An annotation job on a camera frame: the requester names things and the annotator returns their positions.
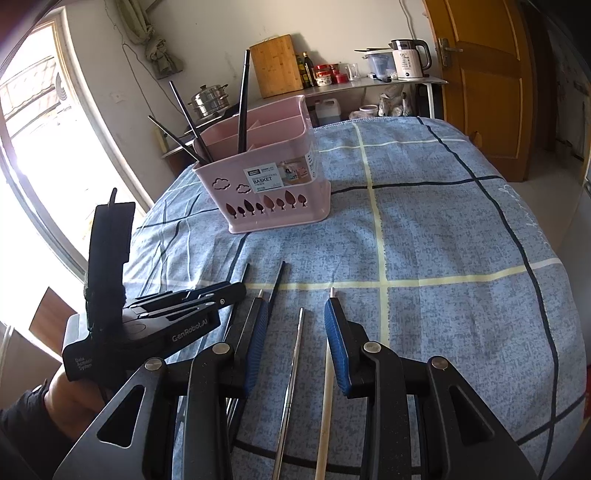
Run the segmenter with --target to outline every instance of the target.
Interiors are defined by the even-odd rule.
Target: cloud cutout
[[[230,186],[230,182],[227,179],[216,179],[213,182],[213,188],[215,190],[226,190]]]
[[[238,188],[236,188],[236,191],[238,193],[248,193],[251,191],[251,188],[248,185],[244,185],[243,183],[241,183]]]

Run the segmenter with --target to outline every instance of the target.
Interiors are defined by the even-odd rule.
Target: basket label
[[[253,192],[266,192],[291,185],[303,185],[316,178],[316,159],[312,152],[288,161],[267,163],[244,169]]]

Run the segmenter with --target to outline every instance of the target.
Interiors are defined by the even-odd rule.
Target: glass cup
[[[349,80],[359,80],[359,69],[356,63],[348,63],[345,65],[345,71],[347,72]]]

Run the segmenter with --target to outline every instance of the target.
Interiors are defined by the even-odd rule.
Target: human hand
[[[74,441],[105,406],[95,383],[89,380],[70,382],[63,365],[51,380],[44,401],[53,423]]]

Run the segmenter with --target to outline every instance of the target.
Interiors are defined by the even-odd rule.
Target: pink chopstick basket
[[[238,154],[238,116],[202,133],[213,163],[194,171],[231,233],[324,220],[330,182],[324,178],[303,95],[248,111],[247,151]],[[201,155],[197,142],[193,148]]]

